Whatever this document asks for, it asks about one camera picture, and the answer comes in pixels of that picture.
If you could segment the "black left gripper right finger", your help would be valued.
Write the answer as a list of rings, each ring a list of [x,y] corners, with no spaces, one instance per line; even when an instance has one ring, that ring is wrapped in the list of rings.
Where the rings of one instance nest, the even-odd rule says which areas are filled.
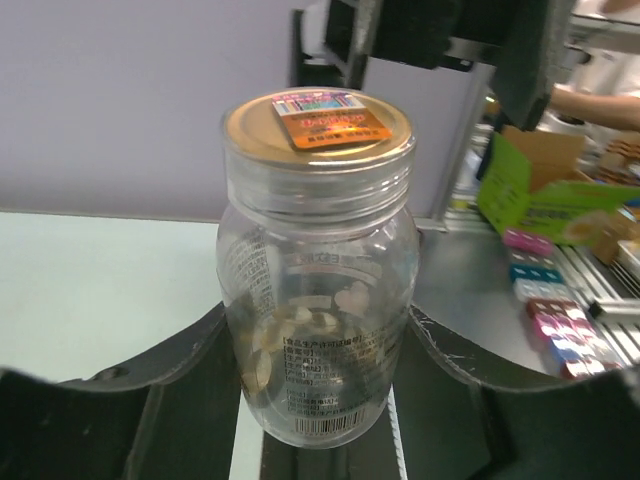
[[[636,479],[639,368],[531,370],[417,307],[393,391],[411,479]]]

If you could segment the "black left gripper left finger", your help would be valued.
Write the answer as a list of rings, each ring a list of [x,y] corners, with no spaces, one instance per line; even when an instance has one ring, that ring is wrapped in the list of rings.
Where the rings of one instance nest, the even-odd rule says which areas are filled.
[[[240,385],[224,307],[87,380],[1,371],[4,479],[226,479]]]

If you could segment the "clear glass pill bottle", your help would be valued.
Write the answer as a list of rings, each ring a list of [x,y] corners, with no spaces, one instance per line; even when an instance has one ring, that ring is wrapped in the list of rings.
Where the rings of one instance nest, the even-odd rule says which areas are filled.
[[[405,113],[289,88],[222,121],[217,276],[244,398],[263,430],[329,449],[384,410],[419,270]]]

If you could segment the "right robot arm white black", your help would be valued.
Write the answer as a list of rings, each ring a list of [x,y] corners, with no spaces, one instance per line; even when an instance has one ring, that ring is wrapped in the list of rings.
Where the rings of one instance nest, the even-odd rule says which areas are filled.
[[[520,126],[547,101],[565,1],[334,1],[320,50],[303,49],[292,15],[288,83],[361,89],[371,59],[433,70],[495,68]],[[569,381],[503,358],[520,316],[508,300],[497,238],[463,229],[419,233],[421,266],[387,412],[343,447],[311,452],[267,440],[263,478],[635,479],[639,368]]]

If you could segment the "person forearm in background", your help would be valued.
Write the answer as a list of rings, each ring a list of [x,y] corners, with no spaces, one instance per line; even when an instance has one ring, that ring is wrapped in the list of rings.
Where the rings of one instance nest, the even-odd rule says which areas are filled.
[[[639,98],[635,96],[601,96],[554,87],[548,108],[601,127],[639,131]]]

